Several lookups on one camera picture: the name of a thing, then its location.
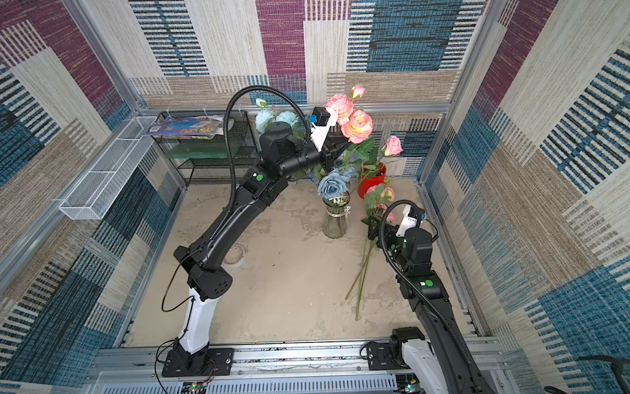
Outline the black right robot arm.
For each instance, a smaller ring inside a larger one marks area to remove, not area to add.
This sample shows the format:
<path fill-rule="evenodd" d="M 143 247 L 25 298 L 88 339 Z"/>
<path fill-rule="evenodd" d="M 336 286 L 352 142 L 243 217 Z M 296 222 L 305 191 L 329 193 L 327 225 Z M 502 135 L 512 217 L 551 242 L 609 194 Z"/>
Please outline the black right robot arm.
<path fill-rule="evenodd" d="M 377 228 L 385 260 L 426 334 L 393 333 L 392 358 L 408 366 L 426 393 L 492 393 L 454 320 L 448 292 L 431 269 L 431 233 L 411 200 L 388 206 Z"/>

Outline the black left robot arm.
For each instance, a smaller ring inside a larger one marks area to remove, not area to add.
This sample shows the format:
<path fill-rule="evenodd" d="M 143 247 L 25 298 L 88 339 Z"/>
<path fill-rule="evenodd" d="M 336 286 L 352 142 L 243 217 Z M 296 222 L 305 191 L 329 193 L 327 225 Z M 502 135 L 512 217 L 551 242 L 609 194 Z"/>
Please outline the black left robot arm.
<path fill-rule="evenodd" d="M 295 110 L 305 127 L 303 138 L 294 136 L 291 125 L 275 121 L 259 139 L 259 161 L 241 180 L 236 179 L 232 157 L 228 158 L 231 193 L 221 215 L 200 238 L 174 253 L 188 274 L 189 306 L 185 325 L 174 341 L 169 357 L 190 368 L 208 360 L 209 331 L 219 299 L 229 290 L 233 278 L 222 267 L 229 249 L 254 219 L 288 186 L 291 176 L 317 165 L 330 172 L 336 159 L 350 142 L 336 128 L 339 114 L 332 104 L 316 107 L 310 117 L 286 94 L 265 85 L 251 85 L 239 90 L 226 106 L 224 120 L 229 120 L 237 101 L 245 94 L 265 91 L 283 100 Z"/>

